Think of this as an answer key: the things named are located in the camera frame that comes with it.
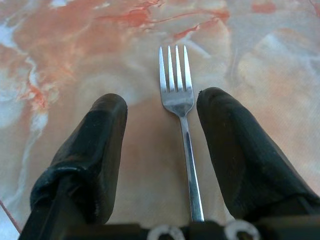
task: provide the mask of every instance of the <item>fork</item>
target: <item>fork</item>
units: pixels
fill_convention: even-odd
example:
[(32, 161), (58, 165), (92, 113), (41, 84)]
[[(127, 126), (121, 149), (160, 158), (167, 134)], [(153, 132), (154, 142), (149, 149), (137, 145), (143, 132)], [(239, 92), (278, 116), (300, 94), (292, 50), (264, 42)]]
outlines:
[(197, 180), (197, 173), (195, 167), (195, 159), (192, 150), (191, 138), (189, 133), (187, 113), (192, 109), (195, 98), (192, 89), (190, 67), (188, 60), (188, 53), (186, 46), (183, 46), (184, 53), (184, 79), (185, 88), (180, 68), (180, 58), (178, 46), (175, 46), (175, 61), (176, 61), (176, 86), (174, 80), (173, 64), (171, 59), (171, 49), (168, 46), (168, 72), (169, 72), (169, 85), (167, 85), (164, 57), (162, 47), (159, 48), (159, 73), (160, 73), (160, 93), (162, 105), (169, 112), (174, 113), (180, 119), (184, 154), (186, 162), (186, 172), (188, 178), (189, 200), (191, 208), (191, 219), (194, 222), (204, 221), (204, 214), (201, 205), (201, 198)]

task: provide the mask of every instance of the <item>table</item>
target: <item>table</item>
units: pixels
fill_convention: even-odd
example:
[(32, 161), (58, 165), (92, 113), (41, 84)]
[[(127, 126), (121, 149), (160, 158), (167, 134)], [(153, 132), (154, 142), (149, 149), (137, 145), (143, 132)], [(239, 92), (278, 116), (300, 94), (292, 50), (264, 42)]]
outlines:
[[(33, 184), (106, 93), (128, 104), (109, 222), (188, 223), (159, 46), (186, 45), (195, 97), (212, 86), (233, 95), (320, 194), (319, 0), (10, 0), (0, 2), (0, 35), (0, 200), (18, 232)], [(188, 120), (204, 217), (225, 223), (232, 217), (195, 107)]]

